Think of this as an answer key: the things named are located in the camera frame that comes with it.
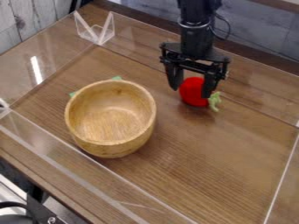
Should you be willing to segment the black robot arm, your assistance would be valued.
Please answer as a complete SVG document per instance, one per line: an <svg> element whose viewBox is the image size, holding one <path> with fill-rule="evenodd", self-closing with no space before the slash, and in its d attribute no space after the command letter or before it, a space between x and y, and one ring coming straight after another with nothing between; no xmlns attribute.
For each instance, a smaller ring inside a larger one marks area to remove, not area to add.
<svg viewBox="0 0 299 224"><path fill-rule="evenodd" d="M181 41L161 44L165 72L169 85L178 90L183 84L185 71L203 75L202 97L210 98L219 82L227 78L230 57L214 46L222 39L215 32L215 19L229 20L218 13L222 0L178 0L181 17Z"/></svg>

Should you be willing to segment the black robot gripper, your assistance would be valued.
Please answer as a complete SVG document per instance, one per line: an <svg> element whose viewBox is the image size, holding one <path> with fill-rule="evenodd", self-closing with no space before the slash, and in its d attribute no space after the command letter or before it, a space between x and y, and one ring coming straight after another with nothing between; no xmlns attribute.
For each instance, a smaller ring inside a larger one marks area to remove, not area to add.
<svg viewBox="0 0 299 224"><path fill-rule="evenodd" d="M161 62L166 69L170 87L174 91L183 83L183 71L193 71L205 75L202 97L210 98L217 81L226 80L229 75L230 58L214 47L203 57L194 58L181 52L179 43L161 44Z"/></svg>

